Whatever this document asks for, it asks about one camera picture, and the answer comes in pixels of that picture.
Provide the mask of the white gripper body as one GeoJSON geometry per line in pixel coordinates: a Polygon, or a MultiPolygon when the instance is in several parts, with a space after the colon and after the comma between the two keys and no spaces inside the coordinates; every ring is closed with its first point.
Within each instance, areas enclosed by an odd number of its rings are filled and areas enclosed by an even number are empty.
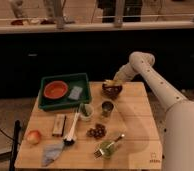
{"type": "Polygon", "coordinates": [[[114,80],[121,80],[122,82],[129,82],[136,76],[136,72],[129,65],[123,65],[115,74],[114,80]]]}

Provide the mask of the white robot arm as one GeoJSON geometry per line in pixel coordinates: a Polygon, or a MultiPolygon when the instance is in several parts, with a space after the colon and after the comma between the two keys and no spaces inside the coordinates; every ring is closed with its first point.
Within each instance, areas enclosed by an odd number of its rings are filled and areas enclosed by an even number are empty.
{"type": "Polygon", "coordinates": [[[114,79],[131,81],[140,74],[166,113],[161,171],[194,171],[194,101],[166,81],[152,66],[150,53],[132,52],[114,79]]]}

